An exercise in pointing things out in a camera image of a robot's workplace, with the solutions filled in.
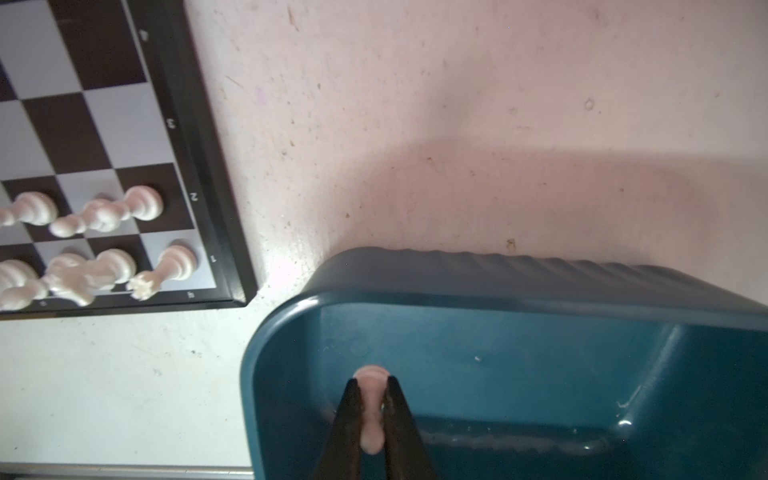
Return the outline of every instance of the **chessboard border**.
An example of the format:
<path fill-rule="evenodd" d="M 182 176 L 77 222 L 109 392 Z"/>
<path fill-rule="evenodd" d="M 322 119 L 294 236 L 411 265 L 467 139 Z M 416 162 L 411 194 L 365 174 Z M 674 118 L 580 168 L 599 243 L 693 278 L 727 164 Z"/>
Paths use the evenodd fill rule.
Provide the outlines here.
<path fill-rule="evenodd" d="M 0 321 L 94 316 L 112 314 L 178 312 L 246 306 L 256 295 L 258 285 L 251 266 L 242 225 L 227 176 L 226 163 L 210 111 L 200 66 L 194 49 L 183 0 L 123 0 L 126 16 L 139 35 L 151 83 L 164 120 L 177 123 L 168 128 L 182 188 L 200 187 L 199 200 L 189 201 L 197 232 L 209 255 L 216 288 L 195 290 L 201 301 L 184 301 L 185 292 L 160 291 L 146 303 L 110 306 L 106 296 L 97 296 L 93 306 L 64 308 L 49 305 L 44 310 L 4 312 Z M 64 300 L 50 298 L 56 304 Z"/>

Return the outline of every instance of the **chessboard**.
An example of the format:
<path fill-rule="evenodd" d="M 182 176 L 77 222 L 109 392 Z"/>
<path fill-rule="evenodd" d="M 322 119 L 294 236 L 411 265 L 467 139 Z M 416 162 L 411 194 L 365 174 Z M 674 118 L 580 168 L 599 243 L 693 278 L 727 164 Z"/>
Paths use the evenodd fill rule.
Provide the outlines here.
<path fill-rule="evenodd" d="M 0 209 L 39 192 L 65 217 L 136 186 L 160 194 L 153 220 L 67 238 L 0 226 L 0 262 L 43 277 L 63 253 L 119 249 L 143 272 L 181 245 L 197 259 L 188 278 L 147 300 L 126 283 L 86 306 L 48 293 L 0 319 L 244 306 L 257 288 L 182 2 L 0 2 Z"/>

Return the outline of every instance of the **chess piece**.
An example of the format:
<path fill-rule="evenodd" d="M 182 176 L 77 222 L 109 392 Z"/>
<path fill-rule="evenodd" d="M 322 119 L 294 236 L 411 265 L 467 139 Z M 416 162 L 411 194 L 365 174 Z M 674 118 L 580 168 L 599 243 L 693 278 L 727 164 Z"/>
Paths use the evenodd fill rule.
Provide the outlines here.
<path fill-rule="evenodd" d="M 166 280 L 186 280 L 197 270 L 197 257 L 186 247 L 171 245 L 163 250 L 157 262 L 157 268 L 151 272 L 141 272 L 127 285 L 136 300 L 148 300 L 160 291 Z"/>
<path fill-rule="evenodd" d="M 46 296 L 48 289 L 27 263 L 20 260 L 0 262 L 0 311 L 21 310 L 32 300 Z"/>
<path fill-rule="evenodd" d="M 72 237 L 86 230 L 111 232 L 131 217 L 154 220 L 162 213 L 163 199 L 160 194 L 154 188 L 138 185 L 129 188 L 122 201 L 93 199 L 85 204 L 82 212 L 58 218 L 48 229 L 59 238 Z"/>
<path fill-rule="evenodd" d="M 112 290 L 126 283 L 136 273 L 136 262 L 123 250 L 105 250 L 96 260 L 86 260 L 74 253 L 63 253 L 48 264 L 41 278 L 50 291 L 78 306 L 94 301 L 94 290 Z"/>
<path fill-rule="evenodd" d="M 10 226 L 17 222 L 31 225 L 47 225 L 58 215 L 58 208 L 53 200 L 40 192 L 19 194 L 9 208 L 0 208 L 0 226 Z"/>

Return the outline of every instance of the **blue container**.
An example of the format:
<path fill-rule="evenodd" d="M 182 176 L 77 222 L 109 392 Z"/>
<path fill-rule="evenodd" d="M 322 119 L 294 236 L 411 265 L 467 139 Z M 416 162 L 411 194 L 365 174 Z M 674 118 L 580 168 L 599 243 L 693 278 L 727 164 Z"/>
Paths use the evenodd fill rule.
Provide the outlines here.
<path fill-rule="evenodd" d="M 253 469 L 309 478 L 375 363 L 444 480 L 766 478 L 766 330 L 768 307 L 658 266 L 348 250 L 247 348 Z"/>

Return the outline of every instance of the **black chessboard frame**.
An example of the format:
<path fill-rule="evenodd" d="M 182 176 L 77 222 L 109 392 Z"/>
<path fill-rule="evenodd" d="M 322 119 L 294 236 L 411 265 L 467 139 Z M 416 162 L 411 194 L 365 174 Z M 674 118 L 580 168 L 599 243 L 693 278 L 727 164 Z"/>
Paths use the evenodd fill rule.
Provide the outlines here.
<path fill-rule="evenodd" d="M 86 307 L 50 296 L 34 301 L 21 311 L 0 313 L 0 320 L 219 309 L 246 306 L 256 294 L 257 281 L 237 216 L 184 3 L 181 0 L 124 0 L 122 5 L 127 7 L 129 26 L 136 32 L 184 183 L 181 195 L 186 192 L 189 198 L 185 203 L 194 215 L 216 287 L 161 290 L 149 300 L 139 302 L 130 298 L 124 286 L 118 285 L 113 293 L 97 295 Z M 104 240 L 106 247 L 121 247 L 119 242 L 109 245 L 109 239 L 95 240 Z M 137 263 L 139 270 L 142 263 L 147 266 L 146 259 L 144 262 L 137 259 Z"/>

